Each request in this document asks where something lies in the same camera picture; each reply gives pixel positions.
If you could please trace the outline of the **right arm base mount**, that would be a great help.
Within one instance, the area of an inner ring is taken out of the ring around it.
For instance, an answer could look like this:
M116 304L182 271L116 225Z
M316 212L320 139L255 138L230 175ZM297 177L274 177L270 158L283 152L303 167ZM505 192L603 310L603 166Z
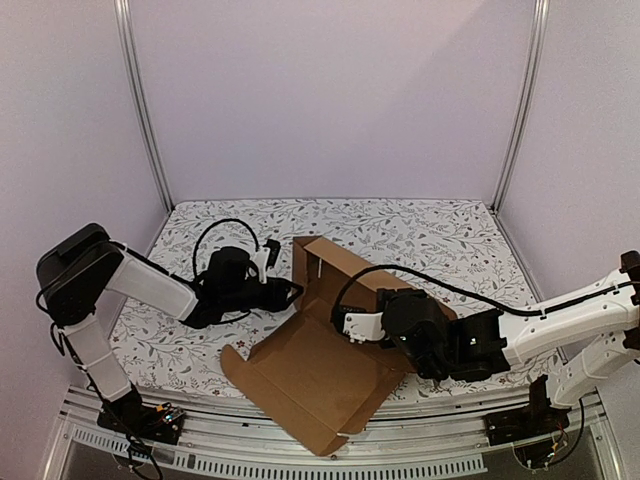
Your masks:
M562 446L565 429L569 426L567 408L554 408L547 395L548 376L541 375L529 386L525 406L487 414L483 417L485 434L491 446L524 441L538 436L559 433L560 439L546 440L516 447L518 462L528 469L551 465Z

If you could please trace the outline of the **brown cardboard box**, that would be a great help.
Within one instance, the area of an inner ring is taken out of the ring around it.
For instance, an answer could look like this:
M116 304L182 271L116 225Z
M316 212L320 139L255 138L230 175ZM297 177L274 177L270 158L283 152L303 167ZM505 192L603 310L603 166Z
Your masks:
M227 379L316 456L327 456L362 432L408 374L397 348L352 343L331 324L331 308L362 257L322 236L292 241L292 279L304 288L295 313L247 358L223 347Z

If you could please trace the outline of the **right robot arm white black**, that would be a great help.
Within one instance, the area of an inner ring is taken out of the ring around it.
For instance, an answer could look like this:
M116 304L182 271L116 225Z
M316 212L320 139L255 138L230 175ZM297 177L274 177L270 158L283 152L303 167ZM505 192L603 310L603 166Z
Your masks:
M426 379L484 381L539 354L584 339L569 363L543 380L544 397L517 415L537 436L587 391L639 357L639 254L629 251L604 278L572 294L524 309L498 306L450 320L422 291L398 293L380 309L380 326Z

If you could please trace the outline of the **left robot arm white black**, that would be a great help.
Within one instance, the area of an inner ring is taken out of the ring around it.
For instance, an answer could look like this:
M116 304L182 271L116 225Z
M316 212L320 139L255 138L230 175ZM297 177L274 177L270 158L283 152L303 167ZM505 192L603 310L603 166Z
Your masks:
M211 254L204 270L195 269L185 279L89 223L37 261L35 303L111 419L126 433L138 434L149 415L99 318L102 299L136 301L195 330L227 324L230 314L243 319L255 310L283 312L304 288L270 275L280 249L272 239L256 242L252 251L224 246Z

